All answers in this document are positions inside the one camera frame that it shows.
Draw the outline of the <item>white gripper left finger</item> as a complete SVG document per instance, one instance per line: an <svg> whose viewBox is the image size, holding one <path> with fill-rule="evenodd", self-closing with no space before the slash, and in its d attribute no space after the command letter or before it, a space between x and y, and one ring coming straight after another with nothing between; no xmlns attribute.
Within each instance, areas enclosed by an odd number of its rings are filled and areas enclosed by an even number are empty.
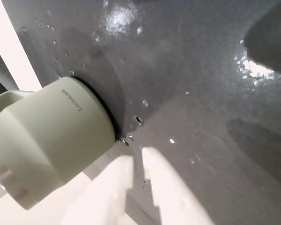
<svg viewBox="0 0 281 225"><path fill-rule="evenodd" d="M133 187L133 157L120 156L69 205L63 225L133 225L126 214L126 192Z"/></svg>

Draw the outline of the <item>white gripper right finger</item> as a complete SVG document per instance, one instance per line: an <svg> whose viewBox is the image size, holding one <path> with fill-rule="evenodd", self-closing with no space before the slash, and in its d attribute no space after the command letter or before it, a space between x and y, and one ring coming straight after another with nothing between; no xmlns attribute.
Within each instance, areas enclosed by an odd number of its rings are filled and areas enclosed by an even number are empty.
<svg viewBox="0 0 281 225"><path fill-rule="evenodd" d="M142 148L145 179L151 181L153 205L162 225L212 225L205 208L171 163L154 147Z"/></svg>

